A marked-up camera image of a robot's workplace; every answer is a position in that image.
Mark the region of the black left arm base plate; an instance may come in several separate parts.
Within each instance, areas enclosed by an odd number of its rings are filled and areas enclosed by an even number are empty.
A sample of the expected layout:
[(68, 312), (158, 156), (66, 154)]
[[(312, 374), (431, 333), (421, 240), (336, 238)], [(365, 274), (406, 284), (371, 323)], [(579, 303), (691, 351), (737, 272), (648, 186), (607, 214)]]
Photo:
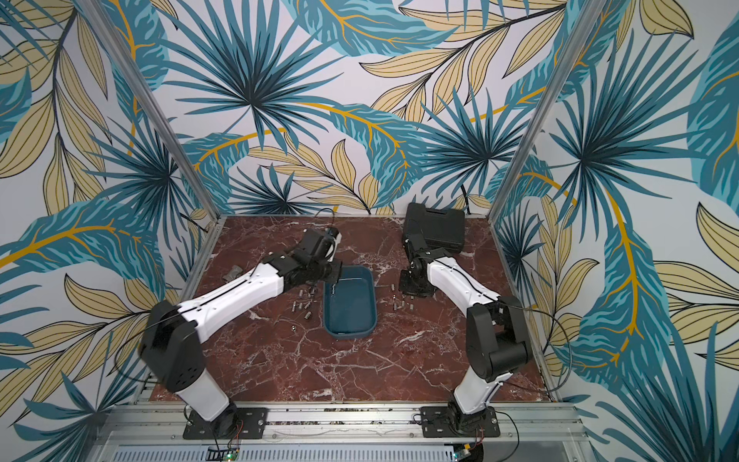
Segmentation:
[(183, 439), (190, 440), (260, 440), (263, 438), (269, 410), (265, 407), (227, 408), (215, 421), (204, 420), (194, 410), (187, 417)]

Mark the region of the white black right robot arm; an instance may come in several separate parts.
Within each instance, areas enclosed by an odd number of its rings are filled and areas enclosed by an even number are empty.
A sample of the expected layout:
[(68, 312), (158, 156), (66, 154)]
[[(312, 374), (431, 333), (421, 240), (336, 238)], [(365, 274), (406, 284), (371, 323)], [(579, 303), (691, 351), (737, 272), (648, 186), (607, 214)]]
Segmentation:
[(487, 407), (502, 384), (533, 358), (517, 298), (501, 296), (465, 271), (444, 248), (433, 248), (420, 233), (403, 238), (409, 268), (401, 272), (400, 290), (415, 298), (440, 291), (464, 314), (469, 369), (455, 388), (451, 408), (471, 416)]

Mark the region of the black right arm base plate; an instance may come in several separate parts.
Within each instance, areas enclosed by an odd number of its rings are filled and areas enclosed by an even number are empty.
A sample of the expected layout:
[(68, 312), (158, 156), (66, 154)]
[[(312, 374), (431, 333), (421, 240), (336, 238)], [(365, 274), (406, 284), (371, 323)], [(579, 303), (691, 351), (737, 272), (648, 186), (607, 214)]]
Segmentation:
[(421, 429), (425, 438), (497, 438), (500, 426), (495, 410), (485, 407), (465, 414), (454, 403), (420, 408)]

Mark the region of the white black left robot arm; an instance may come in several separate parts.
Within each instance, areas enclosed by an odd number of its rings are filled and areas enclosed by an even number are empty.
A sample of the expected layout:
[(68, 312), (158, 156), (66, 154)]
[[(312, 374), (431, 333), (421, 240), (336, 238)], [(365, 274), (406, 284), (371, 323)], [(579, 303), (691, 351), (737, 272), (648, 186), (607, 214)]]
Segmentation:
[(259, 304), (309, 283), (336, 283), (343, 263), (318, 259), (300, 264), (273, 254), (245, 275), (193, 300), (162, 301), (151, 309), (139, 346), (140, 359), (167, 391), (203, 421), (232, 427), (237, 408), (208, 371), (203, 345)]

